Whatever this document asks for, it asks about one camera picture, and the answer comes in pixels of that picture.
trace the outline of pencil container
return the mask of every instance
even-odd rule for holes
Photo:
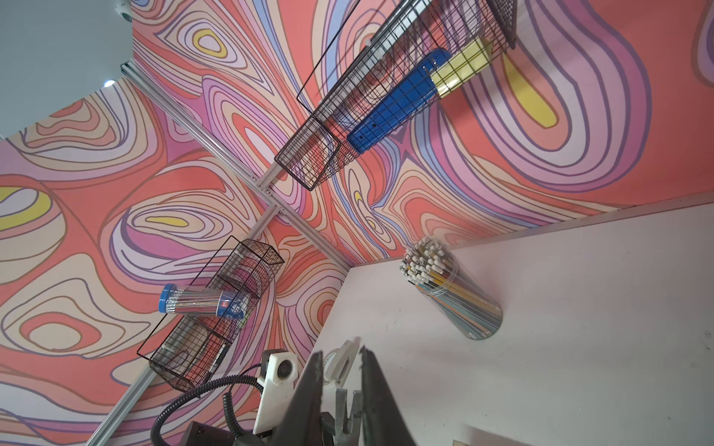
[[[247,298],[245,293],[169,283],[161,291],[159,312],[243,319]]]
[[[423,238],[407,251],[400,269],[410,283],[469,339],[493,336],[503,311],[489,299],[458,260],[436,239]]]

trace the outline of black wire shelf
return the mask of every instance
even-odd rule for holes
[[[165,315],[136,351],[174,389],[188,392],[213,377],[231,344],[248,322],[248,317],[285,263],[276,249],[266,243],[251,239],[238,241],[230,236],[191,281],[191,285],[205,279],[206,268],[215,265],[217,256],[219,259],[219,254],[228,250],[230,253],[206,287],[235,293],[236,297],[229,307],[240,309],[243,317],[180,316],[180,321],[159,348],[148,356],[144,355],[141,349],[166,319]]]
[[[402,0],[275,160],[312,191],[515,44],[516,0]]]

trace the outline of blue cap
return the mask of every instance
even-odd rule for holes
[[[161,290],[161,296],[159,296],[159,312],[166,312],[166,301],[169,299],[169,294],[171,290],[176,287],[175,283],[167,283],[163,290]]]

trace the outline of colorful patterned wall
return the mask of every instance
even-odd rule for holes
[[[393,9],[362,0],[313,104]],[[134,57],[256,174],[348,0],[134,2]],[[518,47],[339,175],[275,190],[356,263],[714,188],[711,1],[525,0]]]
[[[127,81],[0,141],[0,157],[0,443],[84,444],[146,365],[162,286],[265,205]],[[280,220],[262,237],[287,264],[226,366],[276,346],[305,359],[344,279]],[[117,435],[173,397],[152,387]]]

